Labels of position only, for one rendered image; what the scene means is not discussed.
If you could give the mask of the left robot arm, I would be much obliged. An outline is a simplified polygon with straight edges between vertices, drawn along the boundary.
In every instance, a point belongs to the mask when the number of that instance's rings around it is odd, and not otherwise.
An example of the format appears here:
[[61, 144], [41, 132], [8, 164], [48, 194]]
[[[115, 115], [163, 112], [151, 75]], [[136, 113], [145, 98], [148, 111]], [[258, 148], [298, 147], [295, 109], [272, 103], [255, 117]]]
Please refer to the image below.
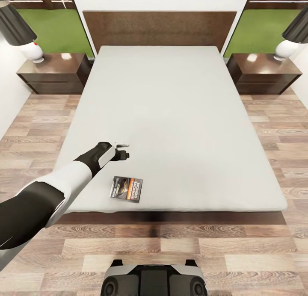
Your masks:
[[55, 224], [109, 162], [130, 157], [127, 141], [99, 142], [60, 169], [37, 178], [0, 203], [0, 272], [42, 229]]

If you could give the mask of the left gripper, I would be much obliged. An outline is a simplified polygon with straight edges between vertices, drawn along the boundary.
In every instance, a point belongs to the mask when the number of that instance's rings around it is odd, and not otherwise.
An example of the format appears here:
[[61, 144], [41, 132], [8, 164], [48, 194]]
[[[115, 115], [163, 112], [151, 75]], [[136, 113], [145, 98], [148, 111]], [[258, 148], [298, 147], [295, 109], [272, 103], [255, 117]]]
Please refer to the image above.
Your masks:
[[126, 160], [127, 158], [130, 157], [129, 153], [126, 153], [125, 150], [119, 150], [119, 151], [116, 150], [116, 151], [117, 151], [117, 157], [111, 161]]

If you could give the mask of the hardback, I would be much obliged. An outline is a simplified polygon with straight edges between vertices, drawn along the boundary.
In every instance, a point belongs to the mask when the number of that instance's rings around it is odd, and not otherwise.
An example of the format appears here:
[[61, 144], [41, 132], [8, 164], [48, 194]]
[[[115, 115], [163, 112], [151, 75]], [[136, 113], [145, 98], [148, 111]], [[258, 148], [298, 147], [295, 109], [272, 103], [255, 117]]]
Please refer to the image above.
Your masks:
[[114, 176], [109, 197], [139, 201], [142, 179]]

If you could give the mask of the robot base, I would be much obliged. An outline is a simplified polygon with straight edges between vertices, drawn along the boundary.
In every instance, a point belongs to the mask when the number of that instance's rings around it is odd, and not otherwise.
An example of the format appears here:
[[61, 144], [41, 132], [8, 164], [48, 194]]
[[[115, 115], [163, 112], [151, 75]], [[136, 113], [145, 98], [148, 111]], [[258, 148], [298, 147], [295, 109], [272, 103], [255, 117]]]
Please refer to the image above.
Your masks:
[[105, 273], [101, 296], [207, 296], [195, 260], [186, 265], [123, 265], [114, 260]]

